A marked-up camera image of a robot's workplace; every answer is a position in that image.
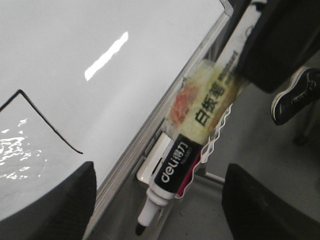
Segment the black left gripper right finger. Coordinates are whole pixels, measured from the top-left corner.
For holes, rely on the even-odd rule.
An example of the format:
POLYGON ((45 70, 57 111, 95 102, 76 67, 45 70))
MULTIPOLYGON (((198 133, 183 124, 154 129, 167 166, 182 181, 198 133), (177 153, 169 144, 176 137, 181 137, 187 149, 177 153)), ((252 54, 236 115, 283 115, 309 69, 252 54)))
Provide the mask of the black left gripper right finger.
POLYGON ((275 195, 245 169, 228 165, 221 205, 235 240, 318 240, 320 223, 275 195))

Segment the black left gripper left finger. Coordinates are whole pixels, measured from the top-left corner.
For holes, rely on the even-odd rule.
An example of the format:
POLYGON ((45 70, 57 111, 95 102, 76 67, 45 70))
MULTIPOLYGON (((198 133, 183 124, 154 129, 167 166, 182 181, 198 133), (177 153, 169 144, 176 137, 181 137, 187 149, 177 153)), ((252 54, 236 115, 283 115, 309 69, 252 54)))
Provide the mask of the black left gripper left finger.
POLYGON ((86 161, 69 177, 22 210, 1 220, 2 240, 81 240, 97 195, 94 164, 86 161))

